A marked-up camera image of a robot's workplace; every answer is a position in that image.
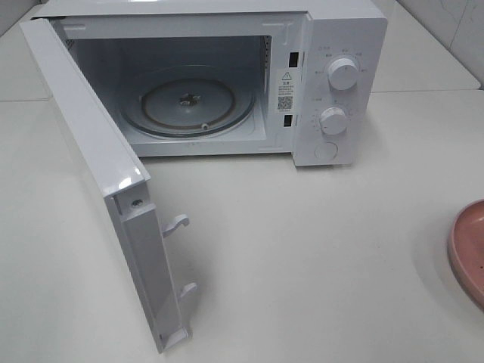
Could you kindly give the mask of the upper white power knob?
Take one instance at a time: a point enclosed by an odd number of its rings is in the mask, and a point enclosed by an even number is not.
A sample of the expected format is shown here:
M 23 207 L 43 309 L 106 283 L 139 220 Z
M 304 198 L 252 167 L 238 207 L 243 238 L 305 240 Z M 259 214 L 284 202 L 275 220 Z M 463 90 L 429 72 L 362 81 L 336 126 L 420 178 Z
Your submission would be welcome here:
M 358 65 L 349 57 L 333 60 L 327 68 L 330 86 L 338 91 L 345 91 L 353 87 L 358 81 Z

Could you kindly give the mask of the white microwave oven body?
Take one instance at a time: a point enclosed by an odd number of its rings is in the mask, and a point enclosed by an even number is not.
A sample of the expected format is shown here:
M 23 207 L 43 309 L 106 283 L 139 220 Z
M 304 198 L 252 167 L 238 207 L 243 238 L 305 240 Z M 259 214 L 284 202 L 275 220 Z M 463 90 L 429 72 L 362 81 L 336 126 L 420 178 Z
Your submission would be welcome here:
M 136 155 L 189 157 L 289 154 L 297 166 L 355 158 L 387 20 L 370 1 L 49 1 L 29 20 L 60 26 L 66 45 Z M 358 65 L 357 83 L 330 86 L 329 64 Z M 181 78 L 246 85 L 256 101 L 237 125 L 193 138 L 149 135 L 122 115 L 131 92 Z M 349 118 L 325 135 L 330 107 Z M 319 160 L 322 142 L 338 147 Z

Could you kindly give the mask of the white microwave door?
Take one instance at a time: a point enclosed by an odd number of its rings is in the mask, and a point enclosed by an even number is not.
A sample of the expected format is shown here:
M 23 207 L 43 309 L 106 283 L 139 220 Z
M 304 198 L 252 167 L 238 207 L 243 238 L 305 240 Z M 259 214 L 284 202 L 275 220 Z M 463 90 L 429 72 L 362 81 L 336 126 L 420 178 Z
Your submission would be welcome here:
M 70 153 L 95 205 L 109 216 L 158 352 L 189 336 L 181 302 L 197 289 L 175 286 L 164 240 L 190 219 L 163 224 L 148 190 L 150 174 L 82 74 L 56 23 L 43 18 L 20 25 L 50 89 Z

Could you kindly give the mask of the pink plate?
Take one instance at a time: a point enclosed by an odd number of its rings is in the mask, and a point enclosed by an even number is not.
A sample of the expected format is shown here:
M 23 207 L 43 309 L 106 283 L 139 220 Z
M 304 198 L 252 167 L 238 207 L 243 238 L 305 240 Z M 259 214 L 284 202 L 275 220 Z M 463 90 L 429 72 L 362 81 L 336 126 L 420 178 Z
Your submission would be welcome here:
M 472 202 L 456 215 L 447 249 L 456 280 L 483 310 L 483 200 Z

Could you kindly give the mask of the round white door button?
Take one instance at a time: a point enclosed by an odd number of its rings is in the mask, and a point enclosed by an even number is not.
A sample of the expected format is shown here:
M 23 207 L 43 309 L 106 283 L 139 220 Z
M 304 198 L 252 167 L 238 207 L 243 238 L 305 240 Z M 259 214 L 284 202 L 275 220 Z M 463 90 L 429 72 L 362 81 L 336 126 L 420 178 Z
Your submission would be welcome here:
M 338 154 L 338 147 L 332 142 L 322 142 L 315 148 L 315 157 L 319 160 L 330 161 Z

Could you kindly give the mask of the white timer knob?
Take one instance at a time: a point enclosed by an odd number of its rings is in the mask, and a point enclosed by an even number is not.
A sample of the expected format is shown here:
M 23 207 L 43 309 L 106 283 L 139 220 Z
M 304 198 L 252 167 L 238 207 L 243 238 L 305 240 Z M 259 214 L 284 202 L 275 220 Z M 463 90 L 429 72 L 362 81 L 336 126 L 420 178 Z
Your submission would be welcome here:
M 340 107 L 330 107 L 319 116 L 321 131 L 325 135 L 338 135 L 346 131 L 349 118 Z

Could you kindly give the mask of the glass microwave turntable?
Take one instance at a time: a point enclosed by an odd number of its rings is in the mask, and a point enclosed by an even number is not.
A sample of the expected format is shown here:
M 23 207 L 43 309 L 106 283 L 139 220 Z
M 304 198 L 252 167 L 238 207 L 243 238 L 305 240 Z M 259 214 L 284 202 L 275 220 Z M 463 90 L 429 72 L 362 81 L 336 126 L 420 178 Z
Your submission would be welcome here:
M 193 138 L 237 125 L 250 114 L 255 101 L 253 90 L 246 85 L 181 78 L 131 92 L 122 115 L 149 135 Z

